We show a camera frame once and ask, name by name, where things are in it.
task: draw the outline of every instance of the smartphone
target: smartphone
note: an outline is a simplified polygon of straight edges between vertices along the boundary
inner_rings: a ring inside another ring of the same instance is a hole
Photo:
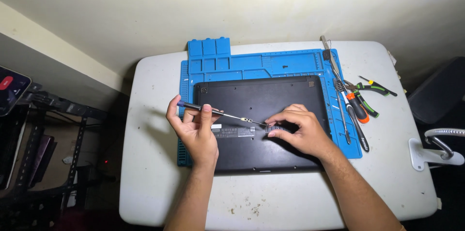
[[[8,115],[31,83],[30,77],[0,66],[0,116]]]

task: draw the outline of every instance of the forearm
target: forearm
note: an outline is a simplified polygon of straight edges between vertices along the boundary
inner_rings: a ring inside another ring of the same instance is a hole
[[[334,146],[321,161],[333,184],[339,206],[351,231],[399,231],[402,226],[375,190]]]
[[[213,165],[192,168],[185,190],[164,230],[205,230],[215,166],[216,162]]]

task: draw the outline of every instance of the hand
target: hand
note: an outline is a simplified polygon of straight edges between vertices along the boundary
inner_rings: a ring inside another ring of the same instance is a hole
[[[219,115],[212,116],[212,107],[205,104],[202,111],[185,109],[184,118],[176,115],[176,105],[181,96],[175,96],[168,105],[166,119],[189,151],[194,167],[211,167],[218,159],[218,144],[211,131],[212,124]]]
[[[272,115],[265,123],[274,126],[276,123],[288,121],[299,126],[299,130],[291,134],[281,129],[272,130],[268,137],[277,137],[288,142],[300,152],[318,158],[324,158],[334,150],[334,143],[328,138],[314,113],[304,105],[292,104],[281,113]]]

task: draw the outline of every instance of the table surface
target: table surface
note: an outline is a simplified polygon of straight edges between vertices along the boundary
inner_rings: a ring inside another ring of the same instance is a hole
[[[321,41],[232,46],[231,55],[324,49]],[[386,48],[372,41],[333,41],[344,77],[373,79],[398,97],[363,92],[380,113],[361,125],[370,152],[351,163],[399,220],[432,215],[436,192],[428,168],[412,168],[408,140],[419,138]],[[162,225],[182,192],[189,168],[176,164],[177,136],[165,118],[178,94],[187,51],[142,59],[136,68],[125,129],[119,213],[129,223]],[[208,230],[320,230],[344,226],[325,173],[216,176]]]

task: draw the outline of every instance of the red button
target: red button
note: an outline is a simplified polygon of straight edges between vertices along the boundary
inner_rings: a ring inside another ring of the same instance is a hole
[[[7,76],[3,79],[3,81],[1,82],[0,84],[0,90],[4,90],[8,87],[8,85],[11,83],[11,81],[13,81],[13,77],[12,76]]]

